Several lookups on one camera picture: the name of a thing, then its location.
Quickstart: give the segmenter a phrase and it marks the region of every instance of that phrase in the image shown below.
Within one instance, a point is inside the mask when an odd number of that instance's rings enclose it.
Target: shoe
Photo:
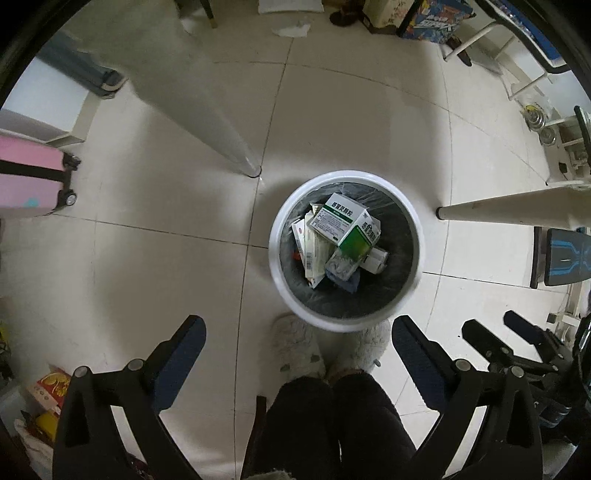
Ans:
[[[271,327],[272,346],[290,382],[298,377],[324,378],[326,367],[314,330],[296,315],[278,318]]]
[[[367,330],[345,333],[343,347],[330,366],[328,379],[334,379],[341,373],[351,370],[371,373],[376,365],[380,366],[379,359],[391,341],[392,326],[389,320]]]

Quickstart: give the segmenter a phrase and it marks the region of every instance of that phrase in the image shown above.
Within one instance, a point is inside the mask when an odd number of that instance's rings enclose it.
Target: box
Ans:
[[[291,230],[294,232],[295,244],[297,245],[297,250],[300,253],[301,264],[306,269],[306,255],[304,253],[304,230],[306,228],[306,221],[302,218],[296,222],[291,224]]]
[[[418,9],[408,12],[398,34],[402,38],[443,44],[472,11],[472,7],[463,1],[423,0]]]
[[[361,218],[325,265],[326,271],[343,281],[351,278],[379,238],[379,229],[367,212]]]
[[[306,240],[304,242],[306,278],[309,282],[314,283],[313,279],[324,277],[324,264],[332,255],[335,249],[333,244],[326,238],[319,235],[313,228],[308,226],[308,223],[313,218],[313,212],[306,213],[304,217],[305,228],[304,233]]]
[[[389,253],[386,250],[382,250],[378,247],[373,247],[368,256],[359,265],[360,268],[367,270],[369,273],[378,274],[384,271],[386,268],[386,261],[388,260]]]
[[[413,3],[414,0],[366,0],[363,14],[375,28],[399,27]]]
[[[308,225],[335,245],[340,245],[353,230],[359,230],[363,225],[366,231],[362,235],[369,237],[371,245],[375,244],[380,234],[377,223],[365,206],[338,193],[330,196]]]

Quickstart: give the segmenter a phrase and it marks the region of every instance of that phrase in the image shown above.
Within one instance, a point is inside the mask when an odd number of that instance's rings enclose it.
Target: trash can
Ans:
[[[389,252],[383,272],[361,270],[356,293],[348,293],[324,278],[312,289],[304,277],[291,224],[340,193],[363,205],[381,222],[377,246]],[[412,294],[423,270],[424,239],[417,212],[394,185],[369,173],[342,170],[316,177],[285,201],[271,229],[269,266],[287,306],[310,324],[332,332],[354,332],[392,316]]]

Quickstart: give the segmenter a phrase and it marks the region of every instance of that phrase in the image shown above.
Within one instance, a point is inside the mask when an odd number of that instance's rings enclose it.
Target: black wheel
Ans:
[[[81,162],[82,161],[75,155],[64,153],[64,160],[62,163],[65,167],[70,167],[72,170],[78,170],[78,165],[80,165]]]
[[[71,207],[76,203],[78,199],[78,195],[72,189],[69,190],[61,190],[57,196],[57,206],[56,208],[64,208],[64,207]]]

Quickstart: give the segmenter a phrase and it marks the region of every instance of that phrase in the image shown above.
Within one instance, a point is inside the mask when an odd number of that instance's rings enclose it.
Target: bag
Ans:
[[[48,145],[0,135],[0,218],[45,215],[74,205],[80,160]]]

